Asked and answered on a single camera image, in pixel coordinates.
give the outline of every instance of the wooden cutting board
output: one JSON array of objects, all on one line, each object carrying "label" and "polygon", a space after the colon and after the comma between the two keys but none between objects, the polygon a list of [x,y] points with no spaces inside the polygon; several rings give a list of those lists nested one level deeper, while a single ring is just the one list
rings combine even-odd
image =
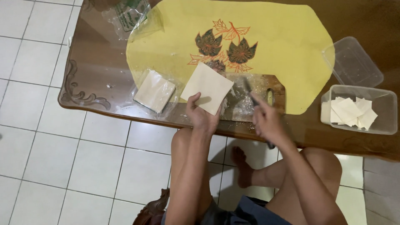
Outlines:
[{"label": "wooden cutting board", "polygon": [[244,86],[246,77],[253,91],[265,101],[273,104],[280,113],[285,113],[285,87],[274,75],[220,72],[234,82],[232,89],[226,95],[226,104],[223,105],[221,120],[252,122],[254,106]]}]

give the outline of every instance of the person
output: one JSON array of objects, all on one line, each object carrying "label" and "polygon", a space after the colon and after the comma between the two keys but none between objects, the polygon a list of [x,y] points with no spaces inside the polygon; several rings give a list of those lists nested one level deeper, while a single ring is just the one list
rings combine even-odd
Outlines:
[{"label": "person", "polygon": [[233,147],[231,158],[239,170],[238,185],[273,187],[279,191],[270,202],[242,196],[235,211],[220,209],[210,193],[208,152],[221,107],[213,116],[195,105],[201,93],[188,100],[186,113],[193,129],[176,132],[171,143],[170,202],[162,225],[345,225],[335,203],[342,168],[326,150],[305,148],[298,152],[280,121],[279,113],[258,95],[254,108],[256,134],[274,143],[283,159],[263,169],[253,169],[246,155]]}]

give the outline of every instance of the plastic bag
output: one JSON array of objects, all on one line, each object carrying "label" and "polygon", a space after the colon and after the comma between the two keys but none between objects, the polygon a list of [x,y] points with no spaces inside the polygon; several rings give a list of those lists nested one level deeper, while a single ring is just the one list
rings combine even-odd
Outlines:
[{"label": "plastic bag", "polygon": [[122,0],[102,15],[112,23],[120,40],[127,40],[130,33],[147,19],[150,4],[147,0]]},{"label": "plastic bag", "polygon": [[142,112],[154,119],[166,119],[172,115],[179,103],[182,84],[172,76],[146,69],[139,77],[138,84],[132,87],[126,103],[140,104]]}]

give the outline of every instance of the white tiled floor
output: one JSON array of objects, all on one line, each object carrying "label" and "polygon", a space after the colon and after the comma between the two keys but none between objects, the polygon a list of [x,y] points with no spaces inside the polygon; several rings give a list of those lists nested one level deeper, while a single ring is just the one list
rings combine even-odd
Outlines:
[{"label": "white tiled floor", "polygon": [[[130,225],[168,186],[176,129],[58,105],[66,39],[81,5],[0,0],[0,225]],[[270,200],[271,188],[237,187],[233,145],[255,168],[281,157],[264,143],[214,136],[208,159],[216,202],[233,209],[241,194]],[[344,170],[337,202],[349,224],[365,225],[362,158],[337,156]]]}]

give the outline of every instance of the wooden table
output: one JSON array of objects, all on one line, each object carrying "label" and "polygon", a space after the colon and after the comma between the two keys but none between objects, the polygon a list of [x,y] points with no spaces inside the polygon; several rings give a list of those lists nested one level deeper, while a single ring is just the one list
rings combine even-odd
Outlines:
[{"label": "wooden table", "polygon": [[[184,116],[185,104],[164,120],[154,120],[138,107],[126,103],[134,86],[126,63],[126,41],[119,40],[114,27],[101,12],[110,8],[110,0],[85,0],[68,55],[59,103],[64,108],[80,109],[103,115],[168,127],[190,127]],[[334,42],[356,37],[384,74],[376,88],[394,91],[400,96],[400,1],[398,0],[269,0],[309,5]],[[320,122],[321,95],[337,84],[334,76],[302,115],[284,115],[284,125],[299,147],[320,147],[352,155],[374,155],[400,161],[399,132],[372,135],[335,129]],[[217,134],[242,139],[261,139],[252,124],[221,121]]]}]

